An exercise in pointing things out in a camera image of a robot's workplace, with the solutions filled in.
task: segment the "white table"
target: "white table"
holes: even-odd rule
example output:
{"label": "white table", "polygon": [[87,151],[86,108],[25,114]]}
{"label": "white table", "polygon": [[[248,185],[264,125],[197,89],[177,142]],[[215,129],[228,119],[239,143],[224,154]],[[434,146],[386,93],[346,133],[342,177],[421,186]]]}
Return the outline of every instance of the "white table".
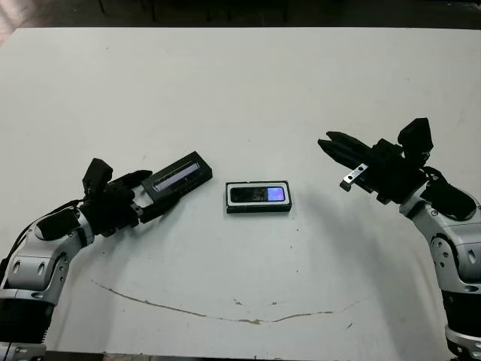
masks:
{"label": "white table", "polygon": [[[338,184],[317,138],[372,145],[429,117],[429,164],[481,198],[480,32],[20,29],[0,48],[0,243],[114,176],[197,150],[214,178],[73,262],[52,350],[447,359],[422,236]],[[289,215],[225,214],[226,181],[289,181]]]}

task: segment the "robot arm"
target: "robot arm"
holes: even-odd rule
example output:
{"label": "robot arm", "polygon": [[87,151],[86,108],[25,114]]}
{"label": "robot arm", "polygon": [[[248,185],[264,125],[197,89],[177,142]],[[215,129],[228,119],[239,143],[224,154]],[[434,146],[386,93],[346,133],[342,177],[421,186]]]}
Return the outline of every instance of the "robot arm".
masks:
{"label": "robot arm", "polygon": [[404,128],[399,145],[381,139],[372,148],[339,132],[320,147],[352,171],[340,186],[378,192],[383,204],[400,205],[428,241],[443,296],[449,349],[460,359],[481,359],[481,207],[443,175],[425,166],[433,144],[428,120]]}
{"label": "robot arm", "polygon": [[20,234],[0,265],[1,361],[42,358],[69,264],[96,235],[135,227],[177,204],[176,193],[145,208],[135,204],[132,189],[151,174],[136,171],[109,182],[112,168],[94,159],[83,179],[85,198],[57,208]]}

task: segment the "brown stain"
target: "brown stain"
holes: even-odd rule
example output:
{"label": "brown stain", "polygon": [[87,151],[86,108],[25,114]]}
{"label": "brown stain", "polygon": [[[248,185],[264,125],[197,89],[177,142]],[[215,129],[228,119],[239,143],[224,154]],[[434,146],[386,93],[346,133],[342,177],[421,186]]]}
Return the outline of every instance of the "brown stain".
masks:
{"label": "brown stain", "polygon": [[279,320],[274,320],[274,321],[270,321],[270,322],[277,323],[277,322],[289,320],[291,318],[314,316],[316,314],[333,314],[333,313],[334,313],[333,311],[318,311],[318,312],[312,312],[310,314],[292,314],[290,316],[286,316],[286,317],[280,318]]}
{"label": "brown stain", "polygon": [[264,320],[257,320],[257,319],[255,319],[255,320],[236,320],[236,321],[237,321],[237,322],[250,323],[251,325],[257,325],[257,326],[260,325],[261,322],[266,322],[266,321],[264,321]]}
{"label": "brown stain", "polygon": [[191,316],[196,316],[196,317],[205,317],[205,318],[210,318],[212,320],[221,320],[221,321],[228,321],[228,322],[248,323],[250,325],[255,325],[255,326],[259,326],[263,323],[278,323],[278,322],[283,322],[285,320],[290,320],[292,318],[316,316],[316,315],[319,315],[319,314],[334,314],[334,313],[342,314],[344,311],[348,310],[349,308],[351,308],[351,307],[357,305],[358,303],[368,299],[368,297],[364,297],[363,299],[359,299],[359,300],[351,303],[350,305],[347,305],[345,308],[343,308],[339,312],[317,311],[317,312],[311,312],[311,313],[307,313],[307,314],[292,314],[290,316],[285,316],[285,317],[282,317],[282,318],[277,319],[277,320],[259,320],[259,319],[255,319],[255,320],[246,320],[246,319],[236,320],[236,319],[232,319],[232,318],[224,318],[224,317],[209,316],[207,314],[199,314],[198,312],[183,310],[182,308],[175,308],[175,307],[171,307],[171,306],[167,306],[167,305],[161,305],[159,303],[154,303],[154,302],[151,302],[147,299],[145,299],[145,300],[137,299],[135,297],[125,295],[125,294],[123,294],[121,292],[118,292],[116,290],[112,290],[111,288],[106,287],[103,284],[100,284],[98,282],[95,282],[94,280],[90,280],[90,281],[93,282],[94,284],[96,284],[97,286],[99,286],[100,288],[102,288],[103,290],[107,290],[108,292],[113,293],[114,295],[122,297],[123,299],[128,299],[128,300],[133,301],[133,302],[143,303],[144,305],[149,305],[149,306],[153,306],[153,307],[157,307],[157,308],[164,308],[165,310],[176,311],[176,312],[180,312],[180,313],[183,313],[183,314],[190,314]]}

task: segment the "black cable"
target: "black cable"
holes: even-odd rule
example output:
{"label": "black cable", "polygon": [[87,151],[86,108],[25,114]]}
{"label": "black cable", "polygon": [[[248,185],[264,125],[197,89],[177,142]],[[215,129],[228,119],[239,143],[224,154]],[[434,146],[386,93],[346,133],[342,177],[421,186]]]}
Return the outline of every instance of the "black cable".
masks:
{"label": "black cable", "polygon": [[0,283],[4,279],[5,272],[7,271],[8,263],[10,263],[11,257],[14,255],[14,253],[18,249],[18,247],[20,247],[20,245],[22,244],[23,240],[26,237],[26,232],[29,230],[30,226],[32,226],[33,223],[37,222],[38,220],[40,220],[43,217],[50,216],[51,214],[57,213],[57,212],[59,212],[63,209],[66,209],[68,207],[76,208],[80,202],[83,202],[85,200],[86,199],[84,198],[84,199],[74,199],[73,201],[69,201],[69,202],[65,203],[64,205],[61,205],[61,206],[55,208],[53,211],[45,214],[44,216],[34,220],[27,227],[25,227],[23,229],[23,231],[18,235],[18,237],[15,240],[14,245],[10,249],[10,252],[8,253],[8,255],[0,261]]}

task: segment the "dark floor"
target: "dark floor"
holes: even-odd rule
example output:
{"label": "dark floor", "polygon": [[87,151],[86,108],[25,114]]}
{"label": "dark floor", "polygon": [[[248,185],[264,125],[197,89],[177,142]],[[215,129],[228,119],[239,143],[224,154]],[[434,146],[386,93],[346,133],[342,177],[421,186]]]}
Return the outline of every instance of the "dark floor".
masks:
{"label": "dark floor", "polygon": [[[17,27],[395,26],[481,29],[478,1],[0,0],[0,44]],[[155,5],[153,21],[152,4]]]}

